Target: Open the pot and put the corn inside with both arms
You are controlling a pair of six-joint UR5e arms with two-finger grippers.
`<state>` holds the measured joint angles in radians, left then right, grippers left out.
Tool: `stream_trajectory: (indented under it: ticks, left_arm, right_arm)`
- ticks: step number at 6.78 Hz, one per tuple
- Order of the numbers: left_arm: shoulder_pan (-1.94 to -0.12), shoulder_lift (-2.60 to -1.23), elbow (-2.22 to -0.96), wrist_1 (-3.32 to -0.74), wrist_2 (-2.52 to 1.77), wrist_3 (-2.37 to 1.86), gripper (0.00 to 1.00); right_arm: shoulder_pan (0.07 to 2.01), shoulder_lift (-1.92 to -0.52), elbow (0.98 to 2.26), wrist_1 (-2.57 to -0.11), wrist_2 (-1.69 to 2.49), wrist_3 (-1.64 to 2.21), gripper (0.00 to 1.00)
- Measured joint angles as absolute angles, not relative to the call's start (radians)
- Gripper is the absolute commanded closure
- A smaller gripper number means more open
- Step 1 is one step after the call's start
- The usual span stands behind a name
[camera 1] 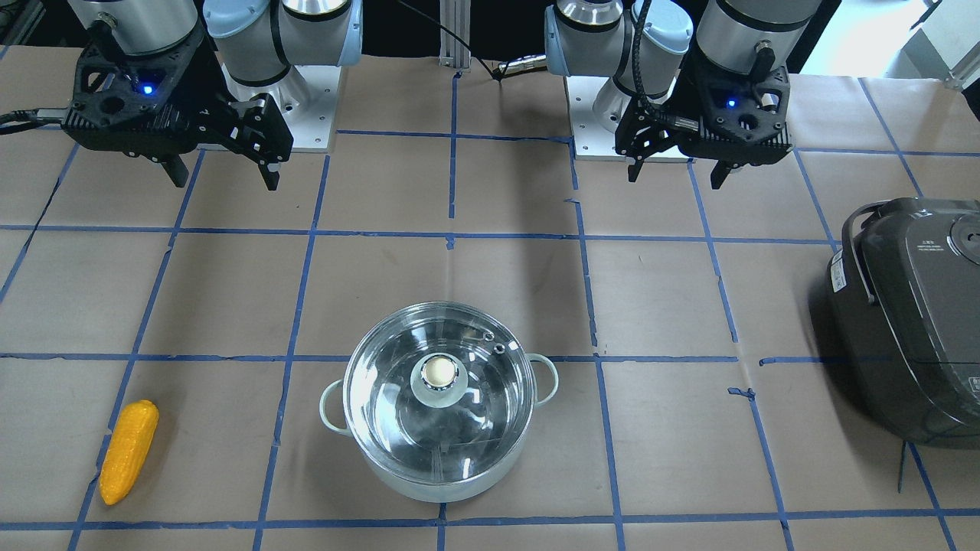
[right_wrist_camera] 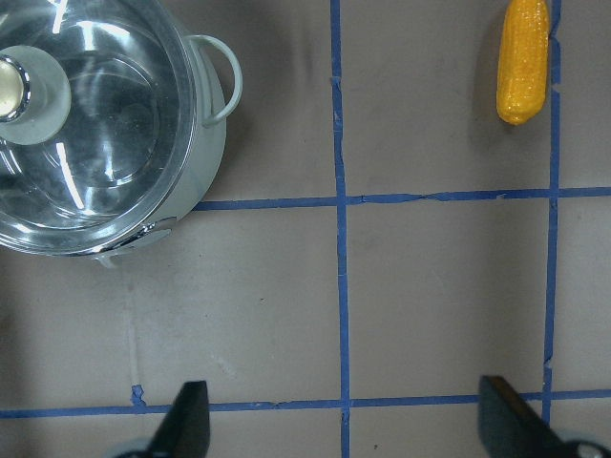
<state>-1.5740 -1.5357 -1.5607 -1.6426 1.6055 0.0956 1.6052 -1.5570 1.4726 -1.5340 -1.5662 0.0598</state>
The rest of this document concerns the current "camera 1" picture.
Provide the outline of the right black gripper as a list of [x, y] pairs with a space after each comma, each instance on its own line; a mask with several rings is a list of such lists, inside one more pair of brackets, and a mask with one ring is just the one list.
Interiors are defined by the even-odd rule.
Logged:
[[236, 98], [203, 34], [140, 56], [123, 52], [111, 34], [91, 35], [60, 126], [84, 148], [157, 161], [176, 188], [189, 179], [179, 155], [218, 145], [255, 161], [266, 189], [276, 191], [280, 162], [293, 148], [276, 99]]

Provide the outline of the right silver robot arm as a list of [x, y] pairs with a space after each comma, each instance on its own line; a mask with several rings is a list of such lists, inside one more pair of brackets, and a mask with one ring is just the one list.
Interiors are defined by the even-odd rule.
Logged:
[[60, 128], [94, 151], [143, 157], [175, 186], [182, 155], [216, 145], [259, 170], [269, 191], [301, 119], [326, 90], [304, 69], [352, 66], [361, 1], [73, 1], [88, 45]]

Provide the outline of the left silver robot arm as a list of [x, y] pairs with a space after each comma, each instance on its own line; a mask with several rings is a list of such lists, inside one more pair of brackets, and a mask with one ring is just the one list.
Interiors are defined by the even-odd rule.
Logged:
[[626, 98], [613, 150], [637, 181], [655, 154], [713, 160], [713, 189], [794, 144], [786, 62], [818, 1], [710, 1], [694, 21], [673, 1], [554, 1], [544, 15], [550, 73], [605, 77]]

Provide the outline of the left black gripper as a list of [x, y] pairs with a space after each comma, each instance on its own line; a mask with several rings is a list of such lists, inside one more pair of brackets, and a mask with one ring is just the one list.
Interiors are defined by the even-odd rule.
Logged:
[[737, 165], [773, 165], [793, 149], [786, 121], [787, 67], [774, 67], [756, 83], [748, 74], [710, 60], [684, 60], [665, 104], [628, 104], [615, 133], [615, 151], [627, 157], [627, 177], [637, 182], [644, 160], [676, 147], [696, 159], [717, 161], [710, 185], [718, 191]]

